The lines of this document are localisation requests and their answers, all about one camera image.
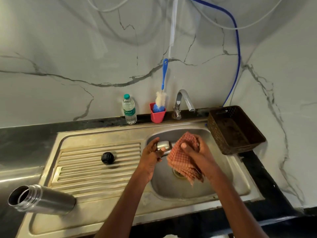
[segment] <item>brown basket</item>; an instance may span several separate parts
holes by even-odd
[[[224,155],[250,151],[266,141],[239,106],[212,109],[207,126]]]

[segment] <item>checkered cloth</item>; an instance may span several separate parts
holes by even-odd
[[[180,147],[182,143],[191,146],[196,152],[199,152],[199,143],[194,135],[186,132],[174,145],[171,152],[167,156],[167,163],[174,170],[185,176],[193,185],[194,179],[203,182],[203,174],[195,164],[193,159],[187,155]]]

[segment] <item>black countertop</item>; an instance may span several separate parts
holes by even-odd
[[[209,109],[182,111],[182,119],[207,117]],[[164,120],[171,120],[167,112]],[[138,115],[137,124],[151,122],[150,115]],[[15,237],[23,213],[6,205],[16,187],[38,183],[58,132],[127,125],[124,117],[72,121],[0,129],[0,234]],[[299,214],[283,196],[278,186],[253,151],[239,154],[264,200],[245,202],[261,225],[286,220]],[[148,224],[133,226],[131,237],[212,237],[230,232],[222,208],[197,212]]]

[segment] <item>red cup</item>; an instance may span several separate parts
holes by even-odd
[[[164,115],[166,113],[166,109],[162,112],[153,113],[153,106],[155,103],[150,103],[150,109],[151,109],[151,120],[153,123],[161,123],[164,119]]]

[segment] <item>white brush bristles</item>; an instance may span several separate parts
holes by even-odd
[[[156,92],[155,103],[158,107],[165,106],[166,93]]]

